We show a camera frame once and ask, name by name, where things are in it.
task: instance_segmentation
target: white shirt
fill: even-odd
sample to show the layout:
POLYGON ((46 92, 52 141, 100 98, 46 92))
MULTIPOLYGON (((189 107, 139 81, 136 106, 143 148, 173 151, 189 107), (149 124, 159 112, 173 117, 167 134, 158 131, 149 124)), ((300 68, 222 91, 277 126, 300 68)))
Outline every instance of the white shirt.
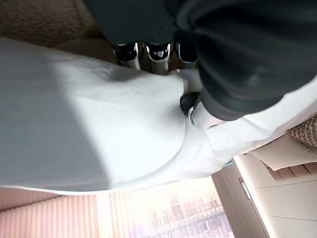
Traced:
POLYGON ((0 185, 139 189, 220 170, 317 111, 317 80, 205 130, 179 107, 182 74, 153 75, 0 39, 0 185))

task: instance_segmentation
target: wicker basket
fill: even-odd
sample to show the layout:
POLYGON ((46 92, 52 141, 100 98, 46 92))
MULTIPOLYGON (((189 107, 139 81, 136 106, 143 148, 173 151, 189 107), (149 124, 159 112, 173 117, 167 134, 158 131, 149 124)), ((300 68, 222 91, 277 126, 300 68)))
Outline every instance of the wicker basket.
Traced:
POLYGON ((317 151, 317 115, 289 129, 286 133, 317 151))

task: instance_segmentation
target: cabinet handle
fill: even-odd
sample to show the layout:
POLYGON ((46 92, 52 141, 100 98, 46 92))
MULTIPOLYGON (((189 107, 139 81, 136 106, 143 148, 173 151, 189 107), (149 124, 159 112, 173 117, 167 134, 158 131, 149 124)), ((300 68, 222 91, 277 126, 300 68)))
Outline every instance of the cabinet handle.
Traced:
POLYGON ((251 200, 251 195, 248 191, 248 188, 241 177, 239 177, 239 183, 240 183, 242 190, 244 191, 244 194, 246 195, 247 199, 251 200))

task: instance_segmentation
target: beige carpet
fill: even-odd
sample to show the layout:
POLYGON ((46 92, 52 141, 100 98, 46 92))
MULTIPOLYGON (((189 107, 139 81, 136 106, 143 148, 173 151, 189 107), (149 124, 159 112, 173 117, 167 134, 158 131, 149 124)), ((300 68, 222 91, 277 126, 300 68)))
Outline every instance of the beige carpet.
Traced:
POLYGON ((93 22, 81 0, 0 0, 0 36, 55 47, 93 22))

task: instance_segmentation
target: cabinet door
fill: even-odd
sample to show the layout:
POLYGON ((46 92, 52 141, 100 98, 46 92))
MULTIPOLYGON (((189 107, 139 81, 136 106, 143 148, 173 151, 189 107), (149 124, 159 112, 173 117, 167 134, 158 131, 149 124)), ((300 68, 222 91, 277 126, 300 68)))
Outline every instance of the cabinet door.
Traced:
POLYGON ((235 238, 269 238, 242 176, 233 161, 212 175, 235 238))

